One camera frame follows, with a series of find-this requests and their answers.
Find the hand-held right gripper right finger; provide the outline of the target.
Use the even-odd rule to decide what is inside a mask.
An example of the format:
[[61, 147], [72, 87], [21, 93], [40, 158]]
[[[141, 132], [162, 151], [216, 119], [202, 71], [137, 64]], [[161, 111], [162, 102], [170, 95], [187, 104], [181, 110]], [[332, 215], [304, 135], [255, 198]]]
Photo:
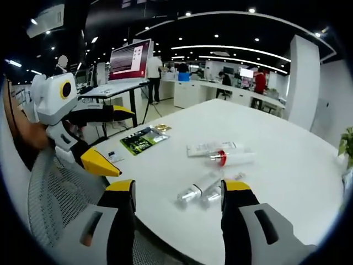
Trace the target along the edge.
[[315, 251], [315, 245], [294, 235], [290, 221], [260, 203], [246, 183], [223, 179], [221, 199], [225, 264], [301, 264]]

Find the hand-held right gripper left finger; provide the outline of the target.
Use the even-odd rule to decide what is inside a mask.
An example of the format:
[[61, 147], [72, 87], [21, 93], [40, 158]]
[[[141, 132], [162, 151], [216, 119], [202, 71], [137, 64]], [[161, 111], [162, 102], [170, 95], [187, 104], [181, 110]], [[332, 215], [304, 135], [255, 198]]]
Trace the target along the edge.
[[63, 230], [52, 253], [58, 264], [132, 264], [135, 239], [135, 181], [109, 185]]

